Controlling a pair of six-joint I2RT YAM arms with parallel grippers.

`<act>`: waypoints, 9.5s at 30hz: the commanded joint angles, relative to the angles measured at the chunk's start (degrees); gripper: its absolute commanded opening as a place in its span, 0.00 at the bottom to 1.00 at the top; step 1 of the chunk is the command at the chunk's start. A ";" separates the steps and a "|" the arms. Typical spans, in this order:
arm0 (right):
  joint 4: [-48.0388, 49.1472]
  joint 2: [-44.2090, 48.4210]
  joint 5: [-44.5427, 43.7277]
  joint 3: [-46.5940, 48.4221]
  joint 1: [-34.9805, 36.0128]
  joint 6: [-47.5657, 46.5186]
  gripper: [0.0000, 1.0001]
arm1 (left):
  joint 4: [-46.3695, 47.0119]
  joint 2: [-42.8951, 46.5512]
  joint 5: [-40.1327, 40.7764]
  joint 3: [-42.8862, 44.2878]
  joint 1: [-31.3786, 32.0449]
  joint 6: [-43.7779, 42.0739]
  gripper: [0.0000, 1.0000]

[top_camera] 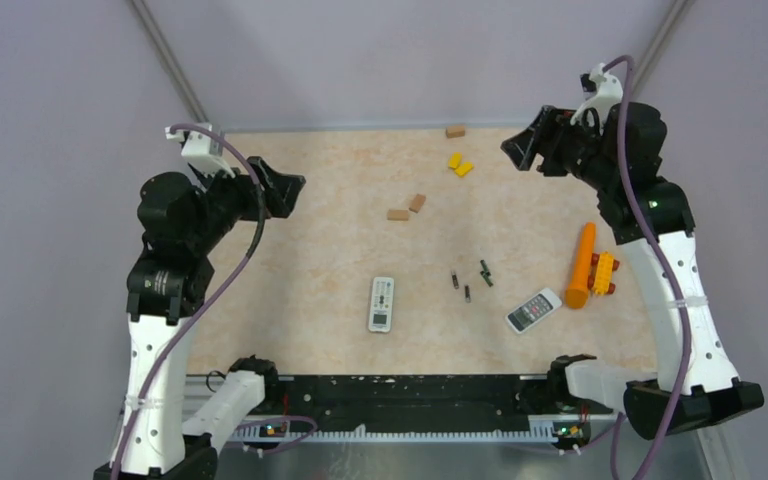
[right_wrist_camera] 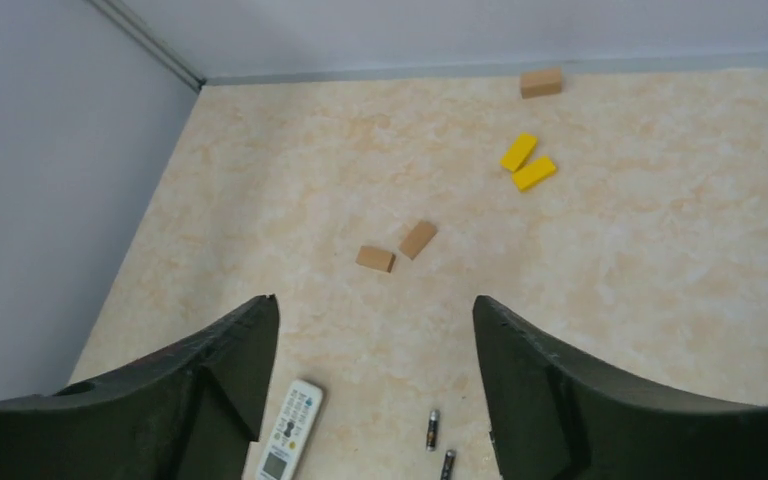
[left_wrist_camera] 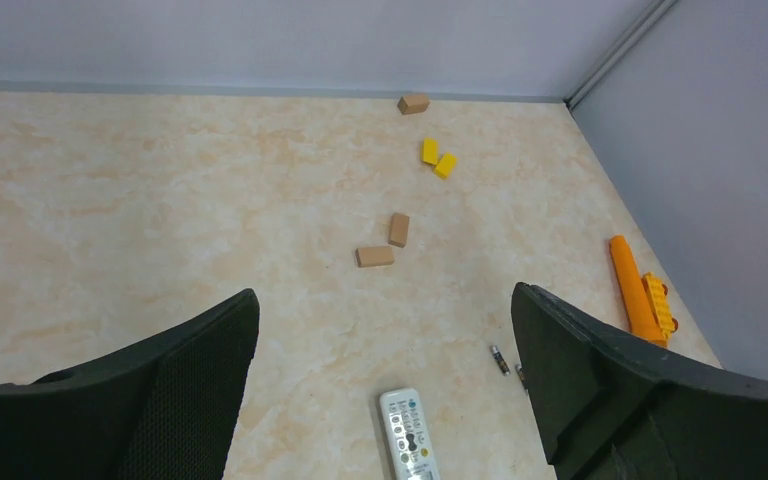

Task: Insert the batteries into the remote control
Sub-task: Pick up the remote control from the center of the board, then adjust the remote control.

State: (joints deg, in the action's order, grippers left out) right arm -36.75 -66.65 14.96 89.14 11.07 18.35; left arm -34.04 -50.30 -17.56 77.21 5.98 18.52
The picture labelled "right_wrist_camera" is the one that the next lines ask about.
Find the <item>black battery nearer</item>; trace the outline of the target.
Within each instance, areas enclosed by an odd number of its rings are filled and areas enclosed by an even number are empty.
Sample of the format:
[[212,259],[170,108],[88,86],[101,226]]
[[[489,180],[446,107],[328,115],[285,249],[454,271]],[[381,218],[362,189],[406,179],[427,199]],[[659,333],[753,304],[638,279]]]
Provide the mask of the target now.
[[433,409],[428,416],[425,449],[427,452],[433,452],[437,449],[438,431],[439,431],[440,411]]

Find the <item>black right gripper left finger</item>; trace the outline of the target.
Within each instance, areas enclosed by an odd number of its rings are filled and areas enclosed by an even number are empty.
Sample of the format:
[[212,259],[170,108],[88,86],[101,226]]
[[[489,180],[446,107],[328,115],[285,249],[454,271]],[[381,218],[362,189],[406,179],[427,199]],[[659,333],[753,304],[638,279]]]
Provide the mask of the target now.
[[0,479],[237,479],[260,437],[277,299],[51,395],[0,401]]

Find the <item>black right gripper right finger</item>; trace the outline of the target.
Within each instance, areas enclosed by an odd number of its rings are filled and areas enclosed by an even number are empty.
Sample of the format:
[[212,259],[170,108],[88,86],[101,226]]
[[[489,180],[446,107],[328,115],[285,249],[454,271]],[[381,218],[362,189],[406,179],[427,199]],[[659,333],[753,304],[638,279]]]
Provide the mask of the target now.
[[505,479],[768,479],[768,406],[606,363],[489,296],[473,325]]

